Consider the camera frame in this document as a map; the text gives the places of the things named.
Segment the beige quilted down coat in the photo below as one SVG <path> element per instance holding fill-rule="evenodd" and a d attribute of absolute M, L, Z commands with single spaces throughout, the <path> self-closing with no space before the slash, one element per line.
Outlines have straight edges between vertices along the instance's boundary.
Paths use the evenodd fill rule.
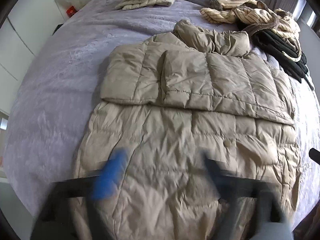
<path fill-rule="evenodd" d="M 173 31 L 117 46 L 74 177 L 124 148 L 124 173 L 99 202 L 115 239 L 206 239 L 222 213 L 201 157 L 273 184 L 297 208 L 300 159 L 289 77 L 250 48 L 244 31 L 218 33 L 180 20 Z"/>

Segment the black knitted garment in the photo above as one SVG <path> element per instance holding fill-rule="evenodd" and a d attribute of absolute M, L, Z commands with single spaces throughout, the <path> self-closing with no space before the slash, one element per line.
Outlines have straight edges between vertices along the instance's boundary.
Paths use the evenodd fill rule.
<path fill-rule="evenodd" d="M 315 90 L 307 78 L 309 70 L 304 53 L 301 54 L 300 60 L 295 62 L 293 59 L 298 59 L 298 53 L 295 49 L 270 29 L 257 31 L 251 36 L 251 40 L 254 45 L 273 56 L 287 75 L 296 79 L 299 83 L 302 83 L 304 79 L 310 89 Z"/>

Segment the cream striped fur-trimmed garment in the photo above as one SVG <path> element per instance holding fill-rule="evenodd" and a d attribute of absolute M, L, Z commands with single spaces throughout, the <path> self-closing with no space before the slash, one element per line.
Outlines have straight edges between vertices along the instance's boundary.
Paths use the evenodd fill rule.
<path fill-rule="evenodd" d="M 210 0 L 210 6 L 200 10 L 210 23 L 233 24 L 237 20 L 247 25 L 269 27 L 281 38 L 299 38 L 300 27 L 292 14 L 283 9 L 269 9 L 256 0 Z"/>

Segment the white wardrobe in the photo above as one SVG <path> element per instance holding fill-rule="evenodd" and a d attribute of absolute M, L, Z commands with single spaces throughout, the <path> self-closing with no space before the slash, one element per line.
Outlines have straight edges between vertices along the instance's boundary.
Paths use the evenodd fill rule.
<path fill-rule="evenodd" d="M 10 110 L 22 80 L 48 38 L 68 16 L 56 0 L 18 0 L 1 26 L 1 112 Z"/>

